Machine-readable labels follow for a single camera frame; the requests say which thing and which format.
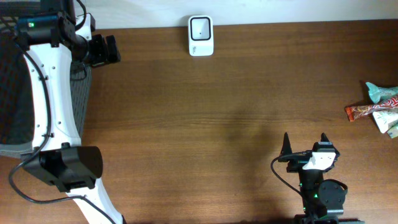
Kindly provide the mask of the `orange chocolate bar wrapper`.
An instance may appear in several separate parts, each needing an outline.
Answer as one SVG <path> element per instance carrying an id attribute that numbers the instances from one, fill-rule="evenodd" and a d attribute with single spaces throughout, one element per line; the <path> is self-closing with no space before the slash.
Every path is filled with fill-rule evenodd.
<path id="1" fill-rule="evenodd" d="M 396 109 L 397 108 L 397 95 L 393 96 L 387 100 L 384 100 L 375 105 L 364 105 L 364 106 L 347 106 L 345 112 L 348 116 L 350 122 L 356 119 L 367 116 L 375 111 Z"/>

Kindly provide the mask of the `white cream tube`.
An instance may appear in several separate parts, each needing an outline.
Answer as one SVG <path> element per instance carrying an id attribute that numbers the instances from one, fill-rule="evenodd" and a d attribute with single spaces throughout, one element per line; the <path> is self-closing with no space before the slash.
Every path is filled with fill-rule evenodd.
<path id="1" fill-rule="evenodd" d="M 372 116 L 381 133 L 386 133 L 397 124 L 397 109 L 375 111 Z"/>

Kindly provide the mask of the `teal snack packet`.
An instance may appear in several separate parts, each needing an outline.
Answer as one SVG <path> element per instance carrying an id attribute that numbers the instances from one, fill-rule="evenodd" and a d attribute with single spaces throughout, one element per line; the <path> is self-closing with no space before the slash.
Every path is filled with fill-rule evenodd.
<path id="1" fill-rule="evenodd" d="M 397 87 L 383 88 L 373 83 L 366 82 L 371 101 L 376 104 L 397 95 Z"/>

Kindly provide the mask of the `teal white tissue pack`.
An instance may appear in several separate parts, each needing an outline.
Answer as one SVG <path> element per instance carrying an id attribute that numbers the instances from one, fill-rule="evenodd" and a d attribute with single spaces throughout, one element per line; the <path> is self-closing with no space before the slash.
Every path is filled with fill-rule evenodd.
<path id="1" fill-rule="evenodd" d="M 390 128 L 387 131 L 387 134 L 391 139 L 397 138 L 398 137 L 398 124 L 394 125 L 392 128 Z"/>

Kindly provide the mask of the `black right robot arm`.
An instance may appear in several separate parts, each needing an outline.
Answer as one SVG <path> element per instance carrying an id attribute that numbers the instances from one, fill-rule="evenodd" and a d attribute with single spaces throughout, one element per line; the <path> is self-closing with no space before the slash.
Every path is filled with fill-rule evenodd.
<path id="1" fill-rule="evenodd" d="M 362 223 L 358 219 L 340 219 L 344 213 L 343 204 L 348 193 L 348 186 L 335 179 L 325 179 L 324 173 L 332 170 L 340 152 L 321 134 L 311 150 L 293 152 L 289 135 L 284 134 L 282 149 L 278 157 L 271 162 L 271 171 L 286 186 L 300 195 L 303 203 L 303 215 L 294 216 L 295 224 L 352 224 Z M 288 173 L 297 173 L 299 188 L 296 189 L 285 181 L 274 169 L 275 162 L 286 162 Z"/>

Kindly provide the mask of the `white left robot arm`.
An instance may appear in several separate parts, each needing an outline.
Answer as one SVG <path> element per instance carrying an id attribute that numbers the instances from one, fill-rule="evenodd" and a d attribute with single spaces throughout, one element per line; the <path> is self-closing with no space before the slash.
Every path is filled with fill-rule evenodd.
<path id="1" fill-rule="evenodd" d="M 118 63 L 116 40 L 95 33 L 91 14 L 75 14 L 75 1 L 41 1 L 40 11 L 18 18 L 17 48 L 27 63 L 34 105 L 32 150 L 20 168 L 53 185 L 76 202 L 90 223 L 124 223 L 103 181 L 103 159 L 96 146 L 83 146 L 75 122 L 71 67 L 83 70 Z"/>

